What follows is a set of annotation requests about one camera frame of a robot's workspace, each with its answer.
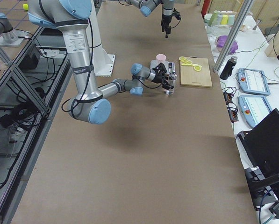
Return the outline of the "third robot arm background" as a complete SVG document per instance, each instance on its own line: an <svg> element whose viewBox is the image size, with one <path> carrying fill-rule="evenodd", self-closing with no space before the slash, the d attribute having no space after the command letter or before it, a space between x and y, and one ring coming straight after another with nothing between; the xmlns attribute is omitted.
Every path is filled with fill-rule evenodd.
<svg viewBox="0 0 279 224"><path fill-rule="evenodd" d="M0 46L18 47L23 39L19 38L18 32L14 29L4 13L0 13Z"/></svg>

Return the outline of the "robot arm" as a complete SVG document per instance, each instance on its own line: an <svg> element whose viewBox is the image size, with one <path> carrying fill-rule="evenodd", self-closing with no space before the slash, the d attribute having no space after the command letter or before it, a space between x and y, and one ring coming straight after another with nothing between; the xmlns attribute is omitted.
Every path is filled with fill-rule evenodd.
<svg viewBox="0 0 279 224"><path fill-rule="evenodd" d="M176 26L170 25L172 18L175 17L178 23L181 21L180 12L174 7L174 0L118 0L121 5L135 6L140 9L142 15L149 16L158 5L162 7L161 28L165 32L165 37L168 38L171 30Z"/></svg>
<svg viewBox="0 0 279 224"><path fill-rule="evenodd" d="M173 90L174 84L167 77L163 63L153 68L135 63L131 67L132 79L116 79L98 87L93 64L93 45L88 43L86 28L92 27L90 15L95 12L90 0L30 0L29 20L31 23L58 29L62 32L66 51L73 70L78 93L69 99L65 112L76 119L91 124L104 123L111 113L108 97L129 91L142 95L149 80L158 86Z"/></svg>

